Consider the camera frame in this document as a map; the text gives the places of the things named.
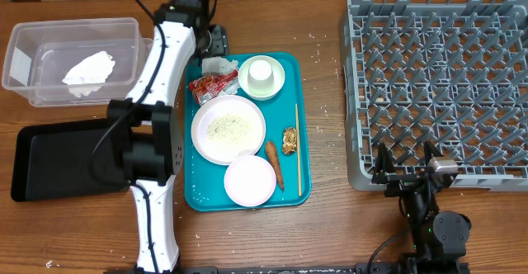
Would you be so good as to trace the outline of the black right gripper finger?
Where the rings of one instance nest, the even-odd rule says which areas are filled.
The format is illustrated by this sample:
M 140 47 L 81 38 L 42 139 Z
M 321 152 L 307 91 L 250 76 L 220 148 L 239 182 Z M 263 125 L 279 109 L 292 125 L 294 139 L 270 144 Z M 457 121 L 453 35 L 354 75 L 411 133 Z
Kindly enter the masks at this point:
M 395 173 L 389 150 L 384 143 L 378 145 L 378 156 L 375 160 L 375 174 L 382 172 Z
M 426 165 L 428 167 L 439 167 L 443 158 L 440 150 L 430 140 L 426 140 L 423 146 Z

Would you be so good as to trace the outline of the white tissue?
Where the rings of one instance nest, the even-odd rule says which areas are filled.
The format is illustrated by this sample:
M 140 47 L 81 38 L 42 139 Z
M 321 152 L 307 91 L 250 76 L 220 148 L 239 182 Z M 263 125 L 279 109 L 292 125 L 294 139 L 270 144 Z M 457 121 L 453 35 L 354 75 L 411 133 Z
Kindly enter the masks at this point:
M 238 61 L 223 57 L 210 57 L 202 60 L 201 75 L 238 75 Z

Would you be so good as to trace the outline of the red snack wrapper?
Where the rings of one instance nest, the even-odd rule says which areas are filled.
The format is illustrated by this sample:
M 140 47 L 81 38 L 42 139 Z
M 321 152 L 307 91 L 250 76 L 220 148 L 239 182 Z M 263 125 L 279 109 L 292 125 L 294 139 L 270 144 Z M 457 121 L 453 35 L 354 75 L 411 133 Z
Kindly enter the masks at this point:
M 236 95 L 240 88 L 238 70 L 229 73 L 206 73 L 191 81 L 188 88 L 199 106 L 216 97 Z

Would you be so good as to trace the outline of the white paper cup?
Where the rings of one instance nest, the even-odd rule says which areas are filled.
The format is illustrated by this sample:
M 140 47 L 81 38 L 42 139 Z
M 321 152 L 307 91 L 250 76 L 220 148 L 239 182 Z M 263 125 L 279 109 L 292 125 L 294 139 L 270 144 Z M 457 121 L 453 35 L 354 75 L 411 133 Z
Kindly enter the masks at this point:
M 273 89 L 272 66 L 264 59 L 251 63 L 248 69 L 247 85 L 254 95 L 268 95 Z

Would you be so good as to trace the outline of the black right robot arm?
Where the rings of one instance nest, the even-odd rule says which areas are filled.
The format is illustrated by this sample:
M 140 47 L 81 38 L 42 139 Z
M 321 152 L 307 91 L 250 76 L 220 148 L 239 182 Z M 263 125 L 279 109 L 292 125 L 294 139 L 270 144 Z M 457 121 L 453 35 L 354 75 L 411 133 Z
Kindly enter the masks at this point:
M 468 273 L 469 266 L 461 263 L 472 228 L 466 215 L 441 211 L 436 193 L 450 187 L 458 175 L 458 164 L 443 155 L 427 140 L 423 144 L 426 166 L 410 175 L 398 175 L 385 144 L 378 146 L 374 184 L 385 186 L 386 197 L 397 197 L 402 216 L 408 227 L 383 242 L 366 264 L 368 273 Z M 403 253 L 396 262 L 376 262 L 379 252 L 392 242 L 410 235 L 414 251 Z

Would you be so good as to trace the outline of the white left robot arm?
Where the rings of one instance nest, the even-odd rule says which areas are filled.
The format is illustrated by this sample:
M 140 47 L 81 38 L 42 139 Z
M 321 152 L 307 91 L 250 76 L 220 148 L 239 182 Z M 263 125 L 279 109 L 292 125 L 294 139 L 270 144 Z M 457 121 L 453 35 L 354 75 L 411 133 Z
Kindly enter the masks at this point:
M 123 101 L 112 100 L 110 141 L 117 167 L 133 192 L 139 229 L 134 273 L 174 273 L 179 247 L 173 228 L 173 191 L 183 165 L 184 141 L 174 101 L 193 59 L 229 52 L 226 32 L 212 24 L 218 0 L 170 0 L 155 12 L 154 36 L 144 68 Z

